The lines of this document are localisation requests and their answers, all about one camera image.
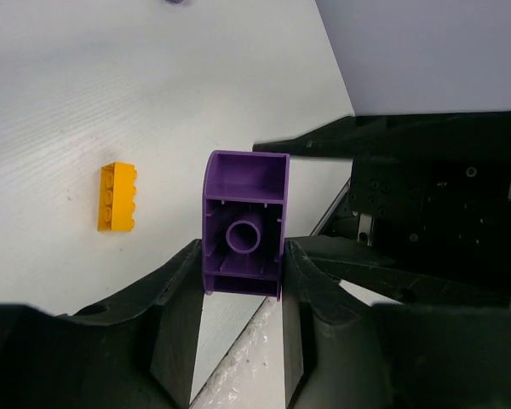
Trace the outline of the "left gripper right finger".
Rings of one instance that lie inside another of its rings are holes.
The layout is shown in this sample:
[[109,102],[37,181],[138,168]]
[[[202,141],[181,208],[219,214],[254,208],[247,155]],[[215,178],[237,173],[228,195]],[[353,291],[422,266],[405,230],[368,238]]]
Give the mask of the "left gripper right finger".
[[289,408],[511,408],[511,299],[348,239],[284,247]]

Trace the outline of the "orange and green lego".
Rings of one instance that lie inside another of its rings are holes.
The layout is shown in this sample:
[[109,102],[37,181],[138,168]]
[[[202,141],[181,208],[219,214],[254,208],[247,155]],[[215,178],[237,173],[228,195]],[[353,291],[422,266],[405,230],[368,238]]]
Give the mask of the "orange and green lego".
[[114,162],[100,169],[97,230],[130,232],[135,226],[135,180],[133,164]]

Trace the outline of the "purple and lime lego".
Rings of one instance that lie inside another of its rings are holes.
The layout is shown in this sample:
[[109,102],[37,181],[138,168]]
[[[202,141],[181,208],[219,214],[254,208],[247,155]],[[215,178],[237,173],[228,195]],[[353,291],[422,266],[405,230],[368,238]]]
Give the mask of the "purple and lime lego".
[[202,192],[202,279],[207,294],[280,297],[290,157],[214,151]]

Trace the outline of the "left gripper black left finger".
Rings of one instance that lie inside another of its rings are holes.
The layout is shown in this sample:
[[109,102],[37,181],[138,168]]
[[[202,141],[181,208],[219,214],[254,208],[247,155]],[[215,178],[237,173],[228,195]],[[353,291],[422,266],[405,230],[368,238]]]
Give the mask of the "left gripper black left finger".
[[0,408],[186,408],[204,291],[194,240],[73,315],[0,304]]

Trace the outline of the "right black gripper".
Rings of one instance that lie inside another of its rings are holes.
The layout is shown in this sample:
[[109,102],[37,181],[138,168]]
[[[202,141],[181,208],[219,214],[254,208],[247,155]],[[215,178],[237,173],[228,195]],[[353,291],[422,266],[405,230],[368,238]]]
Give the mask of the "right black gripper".
[[511,111],[346,116],[252,150],[352,158],[378,249],[511,296]]

